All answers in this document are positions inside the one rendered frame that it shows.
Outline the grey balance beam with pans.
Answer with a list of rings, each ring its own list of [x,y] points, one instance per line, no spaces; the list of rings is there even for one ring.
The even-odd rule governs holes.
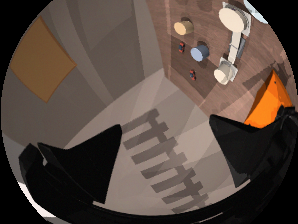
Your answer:
[[[223,8],[234,8],[234,10],[237,10],[241,12],[243,16],[246,18],[247,27],[242,32],[231,32],[231,39],[229,44],[229,57],[227,57],[227,60],[225,57],[221,57],[221,64],[227,64],[231,68],[231,71],[233,71],[233,77],[231,77],[231,81],[234,80],[235,75],[237,75],[238,69],[235,68],[234,60],[235,57],[238,57],[238,59],[241,59],[243,48],[245,48],[245,39],[241,37],[241,34],[246,35],[249,37],[250,35],[250,26],[251,26],[251,15],[247,14],[247,12],[239,10],[239,8],[234,7],[233,4],[227,4],[225,2],[222,3]]]

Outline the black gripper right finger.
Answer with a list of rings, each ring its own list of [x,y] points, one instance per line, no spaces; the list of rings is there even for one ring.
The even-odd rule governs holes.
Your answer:
[[[225,155],[235,188],[249,180],[250,173],[265,155],[271,137],[281,128],[281,124],[282,117],[259,128],[227,117],[210,115],[210,128]]]

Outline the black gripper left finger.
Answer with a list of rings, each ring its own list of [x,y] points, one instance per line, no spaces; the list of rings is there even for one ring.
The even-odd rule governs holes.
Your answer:
[[[60,168],[96,202],[105,204],[113,165],[122,139],[120,124],[71,149],[37,143],[48,163]]]

